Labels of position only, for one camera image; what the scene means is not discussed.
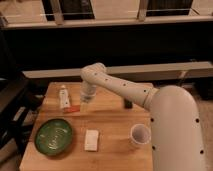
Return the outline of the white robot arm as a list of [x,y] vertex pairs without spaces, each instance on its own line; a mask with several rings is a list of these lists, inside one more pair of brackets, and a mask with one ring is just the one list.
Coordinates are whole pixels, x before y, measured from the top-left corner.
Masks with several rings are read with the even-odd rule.
[[102,63],[81,69],[81,100],[90,102],[101,86],[148,110],[154,171],[207,171],[199,110],[184,88],[160,89],[113,77]]

